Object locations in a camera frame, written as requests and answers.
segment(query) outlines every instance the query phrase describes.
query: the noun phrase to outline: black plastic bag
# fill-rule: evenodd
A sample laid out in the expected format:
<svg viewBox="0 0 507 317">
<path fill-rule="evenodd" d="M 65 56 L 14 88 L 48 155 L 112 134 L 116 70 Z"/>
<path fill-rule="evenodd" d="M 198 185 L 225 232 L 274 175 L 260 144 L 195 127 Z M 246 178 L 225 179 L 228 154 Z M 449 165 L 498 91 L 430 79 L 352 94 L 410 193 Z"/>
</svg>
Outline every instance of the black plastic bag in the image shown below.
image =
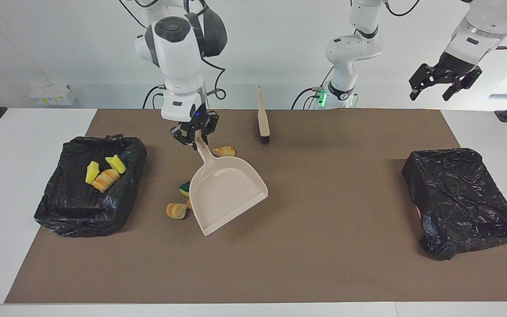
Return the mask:
<svg viewBox="0 0 507 317">
<path fill-rule="evenodd" d="M 104 171 L 111 168 L 105 157 L 115 154 L 127 169 L 111 188 L 101 193 L 85 183 L 91 161 Z M 136 200 L 146 154 L 141 140 L 122 134 L 104 139 L 79 136 L 64 143 L 34 219 L 67 237 L 107 236 L 122 229 Z"/>
<path fill-rule="evenodd" d="M 507 201 L 468 148 L 416 151 L 402 174 L 421 213 L 420 245 L 435 259 L 507 243 Z"/>
</svg>

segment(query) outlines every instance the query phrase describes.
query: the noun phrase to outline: brown table surface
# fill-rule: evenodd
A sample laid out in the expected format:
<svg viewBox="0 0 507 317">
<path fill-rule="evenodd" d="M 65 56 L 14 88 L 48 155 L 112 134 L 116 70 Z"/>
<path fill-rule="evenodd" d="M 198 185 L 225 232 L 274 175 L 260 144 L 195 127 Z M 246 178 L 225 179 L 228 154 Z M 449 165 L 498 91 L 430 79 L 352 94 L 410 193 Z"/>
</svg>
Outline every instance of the brown table surface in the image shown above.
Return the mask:
<svg viewBox="0 0 507 317">
<path fill-rule="evenodd" d="M 168 218 L 202 161 L 154 110 L 99 110 L 87 135 L 141 138 L 147 162 L 125 228 L 64 238 L 41 228 L 6 303 L 507 301 L 507 245 L 430 259 L 402 178 L 414 150 L 458 147 L 439 111 L 223 110 L 231 145 L 269 197 L 204 237 Z"/>
</svg>

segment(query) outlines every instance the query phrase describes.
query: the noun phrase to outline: dustpan handle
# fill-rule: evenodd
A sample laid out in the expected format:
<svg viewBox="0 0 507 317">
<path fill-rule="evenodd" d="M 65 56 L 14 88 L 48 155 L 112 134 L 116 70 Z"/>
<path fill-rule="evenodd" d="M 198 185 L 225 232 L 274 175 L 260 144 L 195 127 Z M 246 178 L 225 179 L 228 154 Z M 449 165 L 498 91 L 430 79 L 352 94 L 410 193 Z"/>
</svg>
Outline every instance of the dustpan handle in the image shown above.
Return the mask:
<svg viewBox="0 0 507 317">
<path fill-rule="evenodd" d="M 195 133 L 195 144 L 197 145 L 197 152 L 199 152 L 199 155 L 201 155 L 205 163 L 215 160 L 211 150 L 209 150 L 209 147 L 205 144 L 205 141 L 203 141 L 200 130 Z"/>
</svg>

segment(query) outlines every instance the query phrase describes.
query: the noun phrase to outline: beige dustpan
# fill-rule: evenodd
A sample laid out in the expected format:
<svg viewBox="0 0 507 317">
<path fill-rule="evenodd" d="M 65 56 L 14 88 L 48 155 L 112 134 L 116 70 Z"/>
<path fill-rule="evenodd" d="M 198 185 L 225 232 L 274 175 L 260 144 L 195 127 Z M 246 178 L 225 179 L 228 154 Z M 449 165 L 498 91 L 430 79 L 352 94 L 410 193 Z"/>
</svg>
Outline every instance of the beige dustpan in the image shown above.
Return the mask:
<svg viewBox="0 0 507 317">
<path fill-rule="evenodd" d="M 189 198 L 205 236 L 213 233 L 268 196 L 267 186 L 248 162 L 238 157 L 214 157 L 201 133 L 197 151 L 205 162 L 195 173 Z"/>
</svg>

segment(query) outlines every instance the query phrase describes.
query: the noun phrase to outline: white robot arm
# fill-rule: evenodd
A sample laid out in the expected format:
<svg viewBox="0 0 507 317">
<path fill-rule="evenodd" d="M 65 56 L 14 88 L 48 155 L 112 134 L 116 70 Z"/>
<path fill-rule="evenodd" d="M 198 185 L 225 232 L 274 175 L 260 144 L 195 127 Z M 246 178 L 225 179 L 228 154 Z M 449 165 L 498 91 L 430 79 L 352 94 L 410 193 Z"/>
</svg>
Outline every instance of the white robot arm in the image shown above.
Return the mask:
<svg viewBox="0 0 507 317">
<path fill-rule="evenodd" d="M 379 56 L 382 36 L 378 32 L 378 15 L 382 0 L 354 0 L 349 20 L 356 29 L 350 36 L 341 36 L 328 42 L 326 57 L 334 65 L 332 80 L 324 83 L 326 98 L 316 109 L 345 108 L 357 79 L 353 62 Z"/>
<path fill-rule="evenodd" d="M 425 88 L 451 84 L 445 101 L 461 89 L 469 89 L 482 71 L 477 64 L 507 36 L 507 0 L 461 0 L 470 5 L 437 65 L 422 64 L 410 78 L 415 100 Z"/>
<path fill-rule="evenodd" d="M 227 42 L 224 24 L 204 0 L 135 1 L 148 25 L 136 38 L 136 51 L 165 77 L 162 117 L 178 121 L 171 134 L 196 149 L 195 131 L 201 130 L 208 143 L 219 118 L 206 107 L 201 58 L 222 52 Z"/>
</svg>

